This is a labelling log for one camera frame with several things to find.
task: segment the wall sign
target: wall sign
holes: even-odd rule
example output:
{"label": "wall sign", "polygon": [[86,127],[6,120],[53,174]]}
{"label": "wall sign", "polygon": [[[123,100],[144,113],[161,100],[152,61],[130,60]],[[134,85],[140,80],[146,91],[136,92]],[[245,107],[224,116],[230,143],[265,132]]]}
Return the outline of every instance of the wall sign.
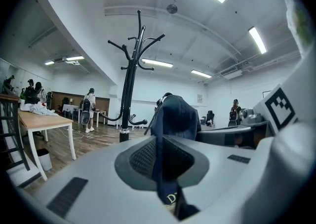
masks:
{"label": "wall sign", "polygon": [[197,95],[197,102],[203,103],[203,95],[200,95],[200,94]]}

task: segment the desk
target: desk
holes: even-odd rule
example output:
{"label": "desk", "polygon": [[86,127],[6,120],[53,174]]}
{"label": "desk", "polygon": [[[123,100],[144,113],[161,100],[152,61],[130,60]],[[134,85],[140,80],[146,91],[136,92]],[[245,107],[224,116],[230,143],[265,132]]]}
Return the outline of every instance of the desk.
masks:
{"label": "desk", "polygon": [[[82,110],[81,108],[78,109],[78,123],[79,124],[80,124],[80,111],[81,110]],[[99,127],[99,114],[103,113],[104,115],[106,115],[107,112],[105,110],[96,110],[93,112],[97,114],[97,127]]]}
{"label": "desk", "polygon": [[74,109],[78,109],[78,108],[79,108],[79,106],[64,104],[63,112],[65,112],[65,118],[66,118],[66,112],[71,112],[73,114],[73,120],[74,120]]}
{"label": "desk", "polygon": [[32,154],[33,154],[36,166],[38,167],[45,181],[47,180],[47,176],[40,164],[40,160],[36,152],[33,132],[44,130],[45,141],[48,142],[47,129],[58,128],[58,127],[68,127],[70,151],[71,151],[73,160],[76,159],[74,140],[73,140],[73,125],[72,125],[73,121],[72,120],[63,118],[61,116],[39,115],[32,112],[23,112],[20,109],[18,111],[18,114],[19,114],[20,121],[26,127],[28,131],[30,146],[31,146],[31,150],[32,150]]}

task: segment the person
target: person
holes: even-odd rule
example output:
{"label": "person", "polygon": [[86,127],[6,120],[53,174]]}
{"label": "person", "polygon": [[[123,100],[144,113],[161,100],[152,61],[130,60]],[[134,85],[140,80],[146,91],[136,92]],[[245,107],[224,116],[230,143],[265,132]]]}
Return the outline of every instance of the person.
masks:
{"label": "person", "polygon": [[11,77],[9,77],[8,79],[6,79],[3,84],[6,88],[8,88],[9,90],[12,91],[12,86],[11,86],[11,80],[14,79],[14,75],[12,75]]}
{"label": "person", "polygon": [[26,97],[25,97],[25,88],[22,88],[22,92],[20,94],[20,99],[21,100],[25,100],[26,99]]}
{"label": "person", "polygon": [[86,126],[85,132],[89,133],[90,131],[93,131],[93,110],[95,107],[95,95],[94,95],[94,89],[90,88],[89,92],[84,96],[84,99],[88,99],[90,101],[90,129],[88,128],[88,125]]}
{"label": "person", "polygon": [[241,117],[240,117],[240,111],[241,107],[238,105],[238,99],[234,99],[233,107],[231,109],[231,112],[229,114],[229,120],[235,120],[237,125],[240,125]]}
{"label": "person", "polygon": [[35,90],[37,92],[37,97],[39,98],[39,101],[41,103],[46,103],[46,101],[47,101],[46,93],[41,85],[41,82],[36,83]]}
{"label": "person", "polygon": [[34,89],[34,82],[33,82],[33,79],[29,79],[28,80],[28,83],[29,83],[29,86],[25,88],[25,92],[31,90],[31,89]]}
{"label": "person", "polygon": [[32,98],[32,96],[34,95],[34,94],[33,94],[33,90],[34,90],[34,87],[33,87],[33,85],[34,85],[33,79],[29,79],[29,80],[28,80],[28,83],[29,83],[29,86],[25,88],[25,93],[24,93],[25,100]]}

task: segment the coat rack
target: coat rack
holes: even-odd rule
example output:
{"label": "coat rack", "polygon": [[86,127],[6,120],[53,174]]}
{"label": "coat rack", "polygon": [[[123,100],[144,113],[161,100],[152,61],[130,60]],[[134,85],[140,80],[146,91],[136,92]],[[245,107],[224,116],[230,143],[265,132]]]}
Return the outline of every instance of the coat rack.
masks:
{"label": "coat rack", "polygon": [[[142,121],[133,122],[130,117],[130,107],[132,102],[132,95],[133,95],[133,88],[134,88],[134,81],[135,81],[135,74],[137,70],[137,66],[143,70],[149,70],[153,71],[154,68],[145,68],[143,67],[139,61],[144,54],[144,52],[151,47],[153,44],[155,44],[157,41],[160,41],[165,35],[161,35],[158,38],[146,38],[143,39],[144,32],[145,32],[145,26],[141,27],[141,17],[140,17],[140,10],[137,11],[138,13],[138,37],[129,37],[128,40],[135,39],[135,46],[133,50],[132,57],[129,56],[127,52],[127,47],[124,44],[122,47],[118,46],[114,42],[111,42],[108,40],[109,44],[112,44],[116,48],[119,48],[125,53],[125,56],[128,61],[127,67],[121,67],[121,70],[127,70],[125,81],[124,81],[124,87],[122,92],[122,100],[120,104],[120,112],[119,116],[115,119],[109,118],[103,114],[100,114],[102,117],[110,120],[110,121],[117,121],[122,117],[122,125],[121,130],[119,132],[119,142],[125,142],[129,140],[129,129],[128,129],[128,122],[134,126],[138,126],[141,124],[147,124],[147,121],[144,119]],[[149,43],[146,47],[143,48],[144,42],[147,40],[153,40],[151,43]]]}

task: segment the black stand base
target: black stand base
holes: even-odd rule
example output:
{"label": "black stand base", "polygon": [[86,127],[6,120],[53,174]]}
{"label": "black stand base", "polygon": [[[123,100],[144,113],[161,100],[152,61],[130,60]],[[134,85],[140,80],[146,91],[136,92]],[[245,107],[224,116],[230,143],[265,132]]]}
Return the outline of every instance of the black stand base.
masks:
{"label": "black stand base", "polygon": [[122,133],[119,134],[119,142],[120,143],[128,141],[128,139],[129,139],[129,134],[122,134]]}

